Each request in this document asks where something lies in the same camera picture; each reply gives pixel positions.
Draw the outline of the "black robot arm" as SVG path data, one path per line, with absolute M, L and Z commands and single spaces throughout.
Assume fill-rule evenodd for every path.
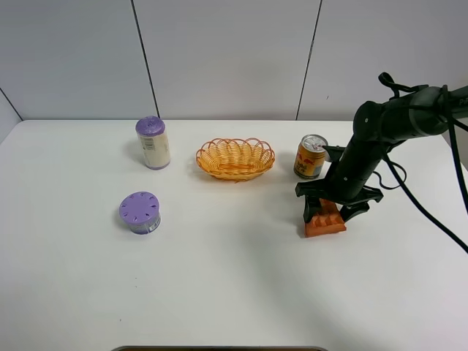
M 448 129 L 445 108 L 455 119 L 467 117 L 467 88 L 445 97 L 438 87 L 418 86 L 411 94 L 385 103 L 365 102 L 355 114 L 353 135 L 346 147 L 326 146 L 331 165 L 323 179 L 297 184 L 305 198 L 303 219 L 310 222 L 329 200 L 341 205 L 347 221 L 368 211 L 370 200 L 381 201 L 380 189 L 366 185 L 384 155 L 406 140 L 441 135 Z

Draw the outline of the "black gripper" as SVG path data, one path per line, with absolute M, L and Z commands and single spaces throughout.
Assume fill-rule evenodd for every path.
M 305 206 L 303 211 L 303 220 L 310 223 L 313 216 L 322 210 L 320 199 L 330 200 L 331 202 L 343 205 L 340 210 L 341 218 L 348 222 L 357 215 L 366 213 L 370 206 L 368 202 L 375 200 L 381 201 L 383 193 L 378 188 L 364 186 L 356 195 L 347 194 L 350 185 L 346 185 L 345 190 L 333 188 L 326 179 L 315 181 L 299 182 L 295 186 L 297 197 L 305 196 Z

